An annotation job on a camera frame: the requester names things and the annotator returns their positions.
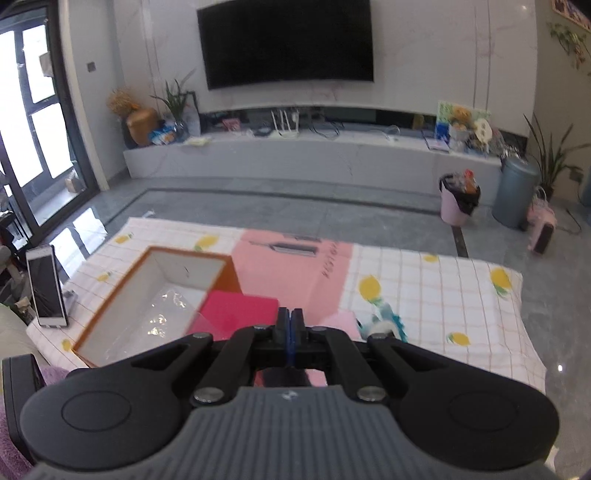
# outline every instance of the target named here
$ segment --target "white marble wall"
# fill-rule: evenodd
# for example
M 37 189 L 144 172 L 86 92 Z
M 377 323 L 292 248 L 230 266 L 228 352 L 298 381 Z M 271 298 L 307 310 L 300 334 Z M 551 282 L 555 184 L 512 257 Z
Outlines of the white marble wall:
M 125 83 L 144 103 L 155 105 L 149 95 L 160 95 L 165 80 L 196 69 L 187 87 L 197 92 L 203 112 L 337 105 L 436 113 L 438 100 L 449 100 L 488 106 L 499 127 L 527 133 L 520 118 L 534 104 L 534 0 L 372 0 L 375 82 L 275 82 L 209 91 L 196 10 L 217 1 L 115 1 Z

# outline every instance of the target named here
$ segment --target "metal screw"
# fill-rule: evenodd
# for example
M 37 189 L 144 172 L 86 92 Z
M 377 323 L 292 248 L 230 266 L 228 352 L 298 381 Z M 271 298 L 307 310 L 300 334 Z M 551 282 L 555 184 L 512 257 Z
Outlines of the metal screw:
M 215 403 L 223 398 L 223 391 L 216 387 L 204 387 L 195 391 L 193 398 L 199 403 Z
M 368 402 L 382 401 L 386 398 L 386 391 L 382 387 L 369 385 L 357 390 L 357 397 L 360 400 Z

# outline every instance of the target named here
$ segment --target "brown vase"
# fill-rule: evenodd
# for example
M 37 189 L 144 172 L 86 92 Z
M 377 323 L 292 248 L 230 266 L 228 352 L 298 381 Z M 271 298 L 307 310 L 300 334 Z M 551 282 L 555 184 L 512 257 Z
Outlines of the brown vase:
M 152 142 L 148 134 L 158 128 L 158 112 L 153 108 L 141 108 L 127 117 L 127 128 L 131 138 L 140 146 L 147 147 Z

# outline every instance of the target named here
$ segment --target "glass door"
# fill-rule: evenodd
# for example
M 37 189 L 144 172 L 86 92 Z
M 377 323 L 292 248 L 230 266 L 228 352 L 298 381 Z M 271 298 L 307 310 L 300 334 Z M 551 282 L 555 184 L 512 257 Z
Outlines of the glass door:
M 98 187 L 67 90 L 57 2 L 10 13 L 0 20 L 0 211 L 8 205 L 35 245 Z

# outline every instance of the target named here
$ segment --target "gray trash can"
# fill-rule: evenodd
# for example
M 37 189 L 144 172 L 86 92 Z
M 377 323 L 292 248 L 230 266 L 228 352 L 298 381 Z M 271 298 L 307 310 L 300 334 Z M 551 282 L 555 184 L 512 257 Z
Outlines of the gray trash can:
M 492 216 L 509 228 L 519 228 L 540 183 L 540 169 L 518 157 L 509 157 L 496 194 Z

